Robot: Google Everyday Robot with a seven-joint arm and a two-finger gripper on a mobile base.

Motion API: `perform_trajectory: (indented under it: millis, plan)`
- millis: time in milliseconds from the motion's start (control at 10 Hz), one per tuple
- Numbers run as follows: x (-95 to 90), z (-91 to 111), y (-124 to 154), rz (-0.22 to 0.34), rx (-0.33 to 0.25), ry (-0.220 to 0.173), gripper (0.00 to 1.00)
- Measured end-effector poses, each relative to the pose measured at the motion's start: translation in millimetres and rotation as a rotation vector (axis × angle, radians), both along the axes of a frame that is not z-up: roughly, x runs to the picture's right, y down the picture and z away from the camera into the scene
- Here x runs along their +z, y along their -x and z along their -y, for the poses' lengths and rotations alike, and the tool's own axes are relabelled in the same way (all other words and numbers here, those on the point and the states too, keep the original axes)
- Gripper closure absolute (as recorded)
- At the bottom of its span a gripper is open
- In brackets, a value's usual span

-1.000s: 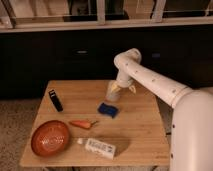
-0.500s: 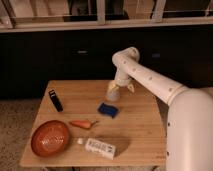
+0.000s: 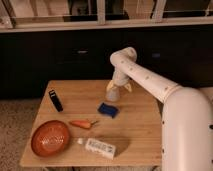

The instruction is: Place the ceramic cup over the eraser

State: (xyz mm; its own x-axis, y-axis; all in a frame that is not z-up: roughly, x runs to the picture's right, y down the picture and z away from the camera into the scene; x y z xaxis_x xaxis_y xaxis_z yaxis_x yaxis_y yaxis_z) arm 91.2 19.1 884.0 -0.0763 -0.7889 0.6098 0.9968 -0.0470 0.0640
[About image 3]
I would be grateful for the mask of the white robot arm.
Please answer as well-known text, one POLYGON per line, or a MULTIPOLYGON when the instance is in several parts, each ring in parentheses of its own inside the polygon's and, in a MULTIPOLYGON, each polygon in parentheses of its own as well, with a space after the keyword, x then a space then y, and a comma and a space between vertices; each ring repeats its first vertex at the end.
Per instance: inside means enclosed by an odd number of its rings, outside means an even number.
POLYGON ((162 171, 213 171, 213 103, 202 91, 184 87, 136 63, 132 47, 111 54, 107 89, 134 80, 162 104, 162 171))

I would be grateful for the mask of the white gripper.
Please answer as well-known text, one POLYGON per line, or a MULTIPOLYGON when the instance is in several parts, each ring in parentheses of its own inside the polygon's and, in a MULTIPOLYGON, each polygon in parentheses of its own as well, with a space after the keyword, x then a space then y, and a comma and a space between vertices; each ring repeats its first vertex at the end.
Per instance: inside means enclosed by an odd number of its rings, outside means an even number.
POLYGON ((107 85, 106 91, 110 91, 116 86, 124 86, 129 92, 132 92, 132 86, 129 82, 129 77, 121 72, 120 70, 115 70, 113 73, 112 81, 107 85))

